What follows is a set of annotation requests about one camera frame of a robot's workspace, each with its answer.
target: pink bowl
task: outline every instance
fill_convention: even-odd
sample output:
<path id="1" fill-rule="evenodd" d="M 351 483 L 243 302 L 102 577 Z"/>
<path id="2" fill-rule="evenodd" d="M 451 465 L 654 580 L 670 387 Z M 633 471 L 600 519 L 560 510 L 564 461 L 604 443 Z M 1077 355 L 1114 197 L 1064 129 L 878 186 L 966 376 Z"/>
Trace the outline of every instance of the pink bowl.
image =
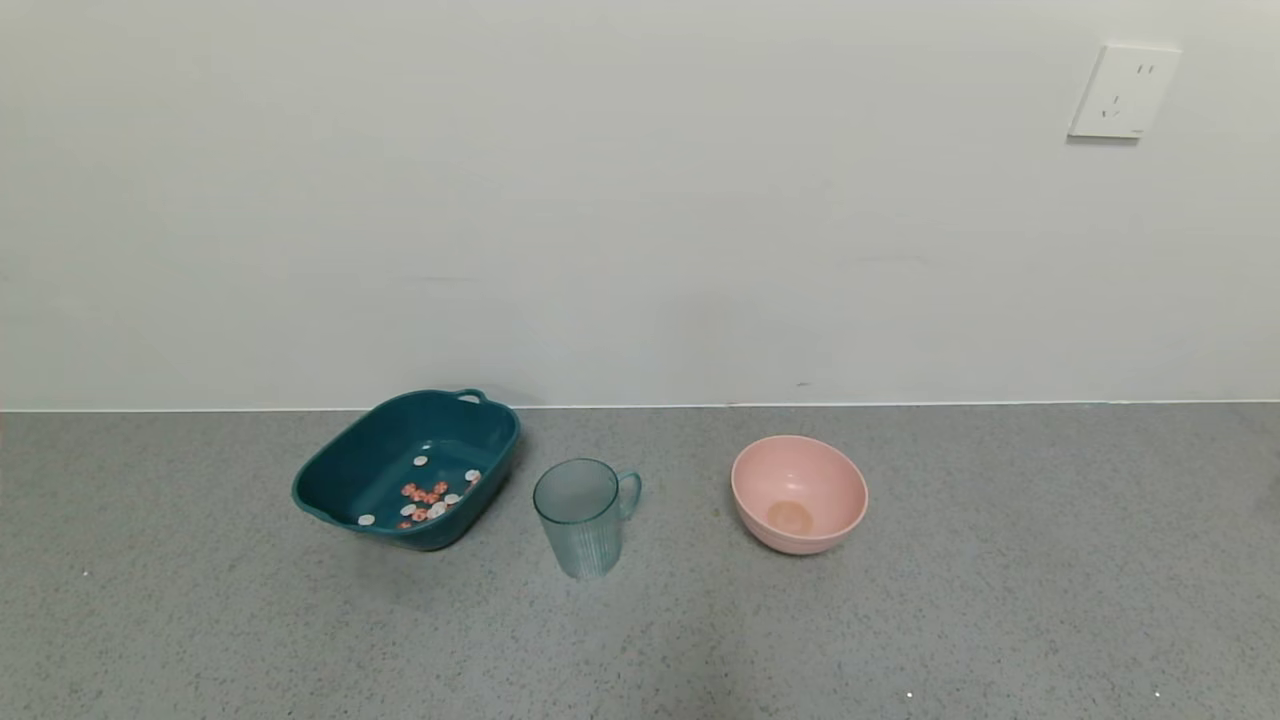
<path id="1" fill-rule="evenodd" d="M 730 483 L 746 529 L 780 552 L 829 550 L 867 514 L 867 480 L 858 466 L 809 437 L 753 442 L 733 461 Z"/>

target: wall socket plate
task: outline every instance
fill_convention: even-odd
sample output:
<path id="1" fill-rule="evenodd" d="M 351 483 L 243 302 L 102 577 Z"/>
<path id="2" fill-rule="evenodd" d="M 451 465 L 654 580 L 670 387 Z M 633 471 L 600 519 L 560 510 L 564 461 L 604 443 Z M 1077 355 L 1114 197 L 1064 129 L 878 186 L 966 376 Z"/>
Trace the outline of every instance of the wall socket plate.
<path id="1" fill-rule="evenodd" d="M 1107 45 L 1098 54 L 1068 135 L 1076 137 L 1142 137 L 1160 110 L 1174 79 L 1181 50 Z"/>

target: stain in bowl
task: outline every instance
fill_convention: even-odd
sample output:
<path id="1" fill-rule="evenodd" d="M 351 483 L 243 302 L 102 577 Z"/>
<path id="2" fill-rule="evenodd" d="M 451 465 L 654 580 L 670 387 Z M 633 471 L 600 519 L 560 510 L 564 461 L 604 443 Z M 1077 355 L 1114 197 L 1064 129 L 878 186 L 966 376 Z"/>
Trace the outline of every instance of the stain in bowl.
<path id="1" fill-rule="evenodd" d="M 813 533 L 813 515 L 804 505 L 783 500 L 769 506 L 769 525 L 791 536 Z"/>

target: cup handle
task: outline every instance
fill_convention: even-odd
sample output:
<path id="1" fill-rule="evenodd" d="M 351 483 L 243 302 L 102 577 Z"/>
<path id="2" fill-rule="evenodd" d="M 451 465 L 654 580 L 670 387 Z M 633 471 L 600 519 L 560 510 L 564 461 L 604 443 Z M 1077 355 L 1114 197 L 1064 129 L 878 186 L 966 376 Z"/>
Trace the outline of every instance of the cup handle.
<path id="1" fill-rule="evenodd" d="M 618 474 L 620 488 L 622 487 L 622 483 L 631 479 L 636 482 L 636 491 L 631 493 L 631 498 L 626 500 L 625 496 L 618 497 L 618 512 L 623 520 L 631 518 L 631 515 L 636 511 L 636 505 L 640 505 L 640 488 L 643 487 L 643 483 L 640 482 L 640 473 Z"/>

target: gray countertop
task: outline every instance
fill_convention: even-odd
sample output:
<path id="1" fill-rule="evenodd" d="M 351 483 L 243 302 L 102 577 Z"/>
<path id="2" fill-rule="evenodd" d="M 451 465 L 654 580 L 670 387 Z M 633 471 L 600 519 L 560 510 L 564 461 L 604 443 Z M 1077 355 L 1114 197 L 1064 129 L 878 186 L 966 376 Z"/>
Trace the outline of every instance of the gray countertop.
<path id="1" fill-rule="evenodd" d="M 10 415 L 4 717 L 1275 717 L 1280 406 L 521 413 L 436 553 L 293 507 L 349 413 Z M 870 510 L 788 557 L 737 520 L 750 441 L 845 450 Z M 622 560 L 564 577 L 554 461 L 645 478 Z"/>

